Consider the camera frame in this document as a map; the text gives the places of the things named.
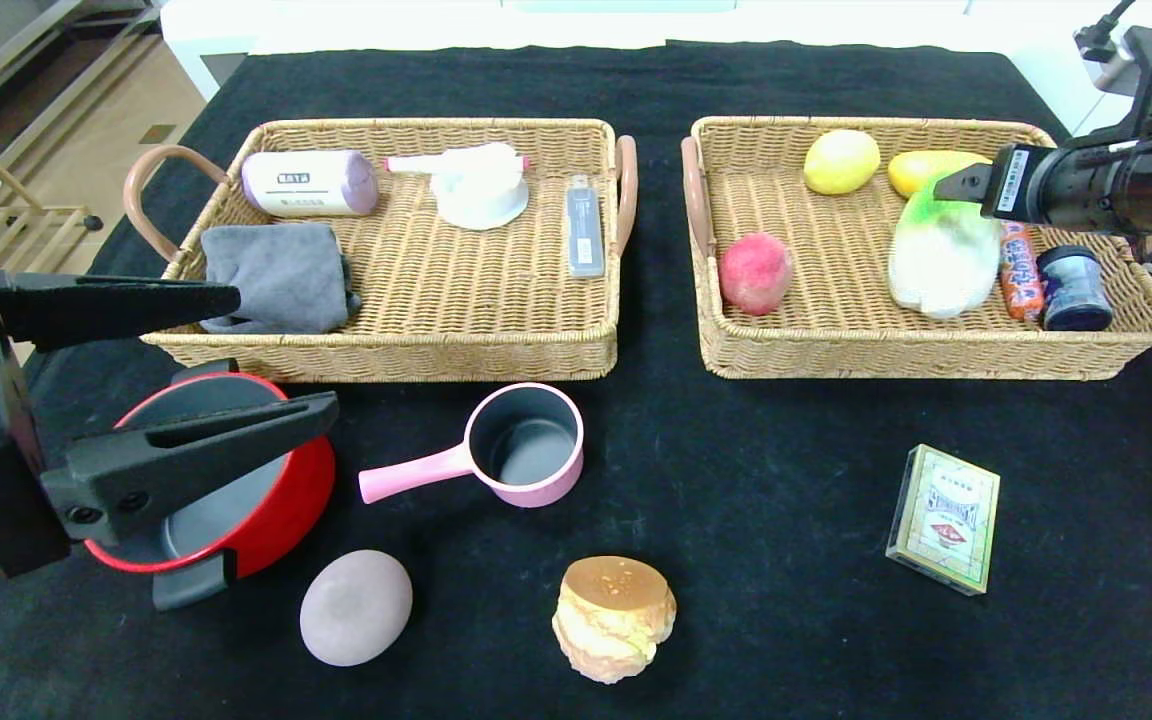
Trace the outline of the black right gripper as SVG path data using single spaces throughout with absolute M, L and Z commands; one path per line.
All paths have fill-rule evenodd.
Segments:
M 937 200 L 982 204 L 987 217 L 1062 232 L 1114 233 L 1114 165 L 1105 146 L 1056 149 L 1011 143 L 933 183 Z

